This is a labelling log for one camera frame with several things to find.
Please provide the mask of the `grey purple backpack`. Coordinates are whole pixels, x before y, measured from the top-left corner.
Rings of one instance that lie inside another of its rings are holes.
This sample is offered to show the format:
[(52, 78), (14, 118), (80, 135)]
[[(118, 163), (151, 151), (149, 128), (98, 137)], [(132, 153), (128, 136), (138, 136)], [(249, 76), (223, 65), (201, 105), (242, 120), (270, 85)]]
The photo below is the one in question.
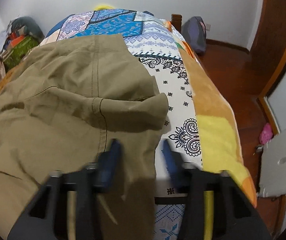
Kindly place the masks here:
[(200, 16), (193, 16), (181, 28), (181, 34), (196, 54), (206, 51), (206, 26)]

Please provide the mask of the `wooden bed post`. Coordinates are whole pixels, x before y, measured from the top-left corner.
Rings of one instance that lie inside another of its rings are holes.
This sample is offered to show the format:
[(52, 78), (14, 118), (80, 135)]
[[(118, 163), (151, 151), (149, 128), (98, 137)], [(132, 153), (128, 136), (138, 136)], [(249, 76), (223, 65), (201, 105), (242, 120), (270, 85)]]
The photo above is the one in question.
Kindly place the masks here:
[(179, 33), (181, 33), (182, 15), (172, 14), (171, 15), (171, 24)]

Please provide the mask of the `khaki olive pants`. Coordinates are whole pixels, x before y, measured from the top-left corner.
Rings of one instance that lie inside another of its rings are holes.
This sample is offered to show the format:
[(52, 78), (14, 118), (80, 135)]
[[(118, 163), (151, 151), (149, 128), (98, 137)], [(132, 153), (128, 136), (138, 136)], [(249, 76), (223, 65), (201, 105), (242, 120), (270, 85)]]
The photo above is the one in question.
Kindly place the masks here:
[(167, 112), (167, 96), (121, 35), (33, 50), (0, 92), (0, 237), (51, 171), (79, 170), (117, 139), (121, 163), (98, 197), (103, 236), (152, 239), (155, 150)]

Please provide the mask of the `patchwork patterned bedspread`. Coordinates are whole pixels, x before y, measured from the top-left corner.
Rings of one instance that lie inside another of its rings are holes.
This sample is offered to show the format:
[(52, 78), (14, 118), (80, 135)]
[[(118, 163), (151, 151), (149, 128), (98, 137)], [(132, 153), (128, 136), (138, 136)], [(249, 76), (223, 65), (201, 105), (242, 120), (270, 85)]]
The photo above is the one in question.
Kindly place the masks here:
[[(67, 38), (90, 35), (122, 34), (129, 52), (137, 57), (150, 75), (154, 75), (160, 92), (167, 95), (168, 116), (162, 139), (183, 157), (202, 168), (202, 150), (192, 86), (179, 48), (189, 50), (184, 38), (170, 23), (149, 12), (104, 9), (70, 15), (55, 25), (39, 46)], [(156, 148), (156, 196), (153, 239), (176, 239), (183, 216), (183, 194), (169, 184), (165, 162), (161, 160), (161, 142)]]

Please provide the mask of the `yellow pillow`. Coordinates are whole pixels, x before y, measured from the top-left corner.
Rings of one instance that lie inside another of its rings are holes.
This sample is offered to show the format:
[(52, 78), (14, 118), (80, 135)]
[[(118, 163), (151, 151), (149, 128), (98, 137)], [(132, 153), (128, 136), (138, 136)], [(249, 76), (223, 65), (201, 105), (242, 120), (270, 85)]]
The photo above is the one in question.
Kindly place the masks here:
[(114, 7), (110, 6), (110, 5), (107, 5), (107, 4), (99, 4), (97, 5), (94, 10), (97, 11), (97, 10), (107, 10), (107, 9), (114, 9)]

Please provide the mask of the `orange yellow fleece blanket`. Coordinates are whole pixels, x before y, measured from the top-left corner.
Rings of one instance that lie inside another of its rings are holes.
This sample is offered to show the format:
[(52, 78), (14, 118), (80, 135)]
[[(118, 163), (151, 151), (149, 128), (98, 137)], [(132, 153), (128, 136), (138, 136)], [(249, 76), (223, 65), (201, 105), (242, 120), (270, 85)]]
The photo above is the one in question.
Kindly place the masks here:
[(170, 31), (182, 57), (192, 87), (192, 98), (199, 128), (202, 164), (206, 171), (227, 170), (249, 198), (257, 205), (256, 189), (245, 167), (237, 123), (230, 104), (208, 77), (199, 58), (171, 22), (162, 20)]

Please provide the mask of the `grey stuffed pillow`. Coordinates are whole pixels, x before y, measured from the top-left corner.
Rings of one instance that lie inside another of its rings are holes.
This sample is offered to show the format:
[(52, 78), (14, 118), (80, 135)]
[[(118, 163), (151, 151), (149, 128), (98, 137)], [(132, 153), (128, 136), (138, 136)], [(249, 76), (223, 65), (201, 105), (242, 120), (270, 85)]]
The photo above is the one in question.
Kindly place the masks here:
[(30, 16), (16, 18), (11, 22), (11, 32), (19, 36), (30, 35), (39, 43), (44, 39), (44, 34), (39, 25)]

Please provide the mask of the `pink floor item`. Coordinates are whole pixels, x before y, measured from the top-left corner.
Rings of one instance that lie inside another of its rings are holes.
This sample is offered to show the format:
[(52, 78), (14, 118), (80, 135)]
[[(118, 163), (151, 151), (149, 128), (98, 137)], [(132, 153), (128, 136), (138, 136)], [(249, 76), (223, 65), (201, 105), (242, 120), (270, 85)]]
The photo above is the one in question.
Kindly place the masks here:
[(259, 135), (259, 142), (261, 145), (265, 145), (269, 142), (272, 137), (274, 136), (272, 127), (269, 123), (265, 124), (260, 135)]

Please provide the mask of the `green patterned bag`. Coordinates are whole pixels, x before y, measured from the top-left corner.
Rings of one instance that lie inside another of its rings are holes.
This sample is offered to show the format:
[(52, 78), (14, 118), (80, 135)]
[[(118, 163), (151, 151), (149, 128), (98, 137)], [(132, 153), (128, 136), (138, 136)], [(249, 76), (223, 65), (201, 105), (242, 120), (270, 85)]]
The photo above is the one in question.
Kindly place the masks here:
[(39, 42), (32, 36), (20, 36), (11, 41), (4, 55), (2, 55), (5, 70), (9, 71), (18, 65), (28, 52), (39, 45)]

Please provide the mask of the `brown wooden door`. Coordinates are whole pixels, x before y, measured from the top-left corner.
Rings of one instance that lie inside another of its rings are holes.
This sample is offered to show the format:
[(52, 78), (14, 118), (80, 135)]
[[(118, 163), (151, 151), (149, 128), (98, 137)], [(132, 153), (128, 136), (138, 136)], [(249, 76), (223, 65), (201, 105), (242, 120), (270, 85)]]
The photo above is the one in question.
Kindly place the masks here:
[(250, 55), (254, 94), (267, 98), (286, 73), (286, 0), (263, 0)]

